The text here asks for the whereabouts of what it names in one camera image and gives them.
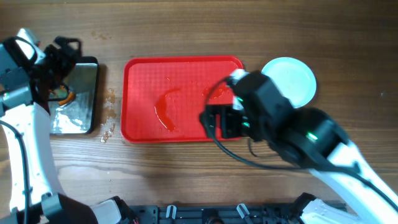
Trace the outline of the green orange sponge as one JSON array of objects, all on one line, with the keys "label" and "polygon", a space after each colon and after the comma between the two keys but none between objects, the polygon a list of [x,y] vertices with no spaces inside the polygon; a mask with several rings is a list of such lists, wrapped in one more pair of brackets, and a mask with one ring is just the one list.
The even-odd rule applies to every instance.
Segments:
[{"label": "green orange sponge", "polygon": [[56,102],[59,106],[71,103],[76,97],[67,85],[60,85],[57,89],[50,90],[49,102]]}]

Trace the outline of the light blue plate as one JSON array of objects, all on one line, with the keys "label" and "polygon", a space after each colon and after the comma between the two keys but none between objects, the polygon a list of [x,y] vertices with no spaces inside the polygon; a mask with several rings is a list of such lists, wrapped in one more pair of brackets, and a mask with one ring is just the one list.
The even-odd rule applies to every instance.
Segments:
[{"label": "light blue plate", "polygon": [[296,58],[275,58],[263,67],[262,73],[273,80],[294,108],[307,105],[317,92],[314,73],[305,63]]}]

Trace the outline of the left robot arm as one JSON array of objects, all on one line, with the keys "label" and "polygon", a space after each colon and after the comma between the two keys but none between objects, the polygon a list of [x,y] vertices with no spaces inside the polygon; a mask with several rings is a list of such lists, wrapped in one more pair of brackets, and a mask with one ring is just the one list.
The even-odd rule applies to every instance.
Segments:
[{"label": "left robot arm", "polygon": [[32,34],[1,42],[1,127],[12,176],[10,215],[1,223],[139,223],[119,197],[85,205],[65,195],[50,145],[50,93],[82,57],[81,40],[58,36],[45,50]]}]

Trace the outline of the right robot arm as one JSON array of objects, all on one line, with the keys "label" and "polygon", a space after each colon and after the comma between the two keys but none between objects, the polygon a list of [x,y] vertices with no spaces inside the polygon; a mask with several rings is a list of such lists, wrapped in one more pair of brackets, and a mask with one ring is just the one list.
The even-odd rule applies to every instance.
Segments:
[{"label": "right robot arm", "polygon": [[[396,223],[397,194],[377,175],[346,131],[317,108],[294,108],[271,78],[259,71],[224,77],[240,108],[204,103],[200,122],[208,138],[265,141],[285,170],[306,170],[352,209],[347,219]],[[221,129],[221,136],[216,134]]]}]

